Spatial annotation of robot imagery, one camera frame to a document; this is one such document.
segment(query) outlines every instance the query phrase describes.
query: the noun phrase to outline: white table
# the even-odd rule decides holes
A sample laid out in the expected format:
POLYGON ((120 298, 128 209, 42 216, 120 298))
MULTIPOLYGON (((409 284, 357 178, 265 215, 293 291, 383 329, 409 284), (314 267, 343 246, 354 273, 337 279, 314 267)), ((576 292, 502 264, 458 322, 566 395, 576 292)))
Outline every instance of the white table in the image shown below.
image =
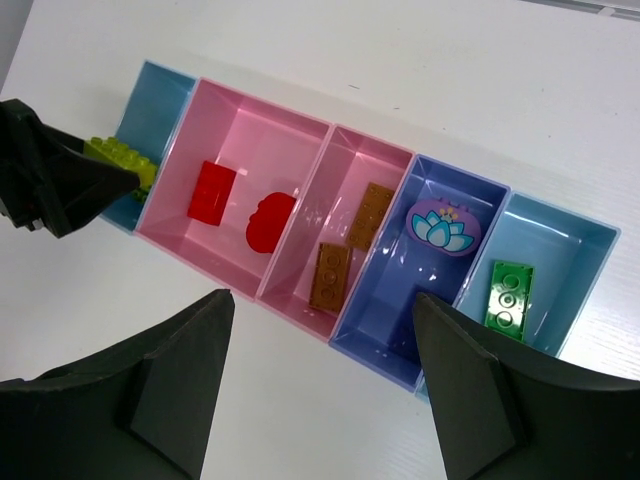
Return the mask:
MULTIPOLYGON (((563 358, 640 379, 640 25, 492 0, 36 0, 2 98, 115 131, 145 58, 621 226, 563 358)), ((0 221, 0 378, 32 378, 216 288, 97 220, 0 221)), ((444 479, 431 411, 237 299, 204 479, 444 479)))

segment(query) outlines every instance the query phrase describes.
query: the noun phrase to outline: blue bin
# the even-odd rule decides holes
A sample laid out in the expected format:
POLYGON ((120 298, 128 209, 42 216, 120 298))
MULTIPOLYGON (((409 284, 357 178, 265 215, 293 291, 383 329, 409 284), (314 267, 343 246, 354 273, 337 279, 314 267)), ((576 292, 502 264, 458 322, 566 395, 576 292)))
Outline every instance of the blue bin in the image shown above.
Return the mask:
POLYGON ((454 303, 509 189, 425 156, 409 168, 330 344, 413 392, 421 373, 411 312, 416 294, 454 303), (451 256, 411 237, 406 218, 413 205, 442 199, 477 220, 482 238, 474 252, 451 256))
MULTIPOLYGON (((531 265, 524 342, 558 357, 619 235, 615 227, 514 193, 455 306, 484 323, 494 263, 531 265)), ((424 380, 416 394, 428 400, 424 380)))
MULTIPOLYGON (((160 165, 186 107, 195 78, 151 62, 145 62, 131 93, 116 138, 160 165)), ((132 232, 142 204, 127 195, 116 201, 103 216, 132 232)))

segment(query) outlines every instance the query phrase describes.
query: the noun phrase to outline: purple oval block with flower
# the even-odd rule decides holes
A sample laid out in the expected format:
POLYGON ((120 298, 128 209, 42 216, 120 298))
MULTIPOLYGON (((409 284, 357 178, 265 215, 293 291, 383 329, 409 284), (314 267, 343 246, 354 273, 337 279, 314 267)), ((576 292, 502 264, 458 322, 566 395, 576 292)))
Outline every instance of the purple oval block with flower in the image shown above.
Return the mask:
POLYGON ((453 257, 475 251, 482 237, 476 217, 440 200, 423 200, 411 207, 407 229, 414 240, 453 257))

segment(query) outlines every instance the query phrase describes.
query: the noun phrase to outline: red block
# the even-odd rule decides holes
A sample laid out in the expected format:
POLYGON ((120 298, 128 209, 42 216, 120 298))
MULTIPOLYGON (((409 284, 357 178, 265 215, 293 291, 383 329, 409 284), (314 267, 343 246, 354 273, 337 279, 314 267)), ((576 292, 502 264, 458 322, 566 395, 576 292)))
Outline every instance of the red block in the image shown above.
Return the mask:
POLYGON ((187 216, 209 225, 220 225, 235 179, 234 170, 204 162, 187 216))
POLYGON ((267 195, 249 217, 247 243, 258 253, 273 253, 287 224, 296 199, 286 193, 267 195))

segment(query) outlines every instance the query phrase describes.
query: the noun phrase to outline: lotus flower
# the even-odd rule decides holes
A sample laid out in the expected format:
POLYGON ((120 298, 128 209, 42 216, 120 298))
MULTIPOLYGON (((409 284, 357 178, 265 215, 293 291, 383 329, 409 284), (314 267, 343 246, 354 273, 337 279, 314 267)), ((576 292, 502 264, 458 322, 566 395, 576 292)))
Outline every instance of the lotus flower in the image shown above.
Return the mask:
POLYGON ((461 252, 471 246, 474 238, 464 235, 464 223, 453 221, 456 216, 444 212, 442 216, 431 210, 425 217, 414 214, 411 219, 413 231, 420 240, 448 252, 461 252))

